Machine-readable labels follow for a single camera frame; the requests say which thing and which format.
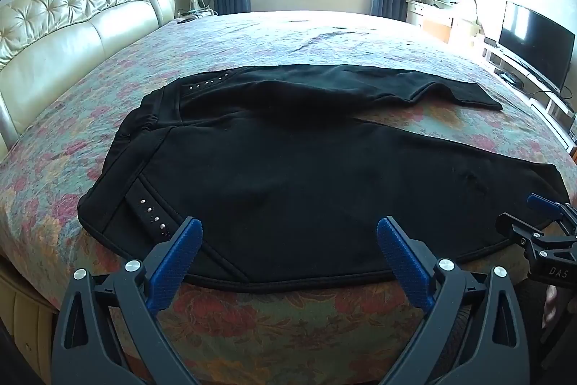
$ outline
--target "vanity table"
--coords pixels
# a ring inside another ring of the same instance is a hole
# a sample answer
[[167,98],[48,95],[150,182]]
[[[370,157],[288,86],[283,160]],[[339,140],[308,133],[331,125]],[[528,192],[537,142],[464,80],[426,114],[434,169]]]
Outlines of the vanity table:
[[475,0],[407,0],[407,23],[456,47],[471,48],[481,31]]

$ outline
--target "blue gripper pad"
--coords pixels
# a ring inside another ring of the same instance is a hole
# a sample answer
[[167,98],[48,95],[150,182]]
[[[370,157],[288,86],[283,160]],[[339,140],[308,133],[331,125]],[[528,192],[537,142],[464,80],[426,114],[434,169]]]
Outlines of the blue gripper pad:
[[435,304],[435,284],[427,270],[388,219],[379,221],[377,240],[411,305],[428,313]]
[[535,193],[531,193],[527,198],[527,206],[532,210],[540,212],[549,219],[561,220],[563,218],[563,212],[561,212],[558,203],[546,200]]
[[170,242],[172,246],[148,281],[146,307],[153,316],[170,306],[203,243],[203,225],[198,219],[191,219],[178,239]]

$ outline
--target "television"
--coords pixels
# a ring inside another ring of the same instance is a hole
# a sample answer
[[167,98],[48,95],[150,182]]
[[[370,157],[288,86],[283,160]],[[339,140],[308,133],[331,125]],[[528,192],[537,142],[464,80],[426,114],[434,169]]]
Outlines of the television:
[[507,2],[498,44],[546,86],[561,92],[575,34],[531,9]]

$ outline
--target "tv stand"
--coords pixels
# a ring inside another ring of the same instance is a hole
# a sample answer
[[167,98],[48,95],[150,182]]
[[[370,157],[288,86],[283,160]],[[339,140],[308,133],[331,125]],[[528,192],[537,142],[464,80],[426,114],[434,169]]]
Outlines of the tv stand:
[[[517,95],[529,108],[531,108],[537,115],[544,121],[544,123],[553,131],[559,142],[563,144],[565,149],[570,155],[574,155],[577,152],[577,145],[573,142],[568,134],[568,130],[573,123],[575,118],[575,112],[567,106],[561,97],[549,87],[541,82],[537,76],[535,76],[529,69],[524,67],[515,59],[507,56],[505,50],[499,48],[499,46],[492,46],[484,43],[482,39],[475,39],[476,49],[480,50],[483,56],[483,66],[486,69],[492,68],[493,70],[497,68],[502,71],[502,74],[498,74],[503,82],[509,86],[509,88]],[[527,95],[522,91],[523,80],[519,77],[513,78],[514,73],[510,73],[504,70],[503,66],[508,66],[509,69],[513,69],[521,77],[527,79],[536,86],[536,88],[543,92],[548,98],[547,106],[543,106],[538,100]]]

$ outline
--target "headboard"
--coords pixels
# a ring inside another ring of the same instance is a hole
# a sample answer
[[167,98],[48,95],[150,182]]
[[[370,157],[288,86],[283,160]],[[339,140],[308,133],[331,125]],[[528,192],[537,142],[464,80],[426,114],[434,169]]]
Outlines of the headboard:
[[174,0],[14,0],[0,6],[0,158],[47,106],[174,19]]

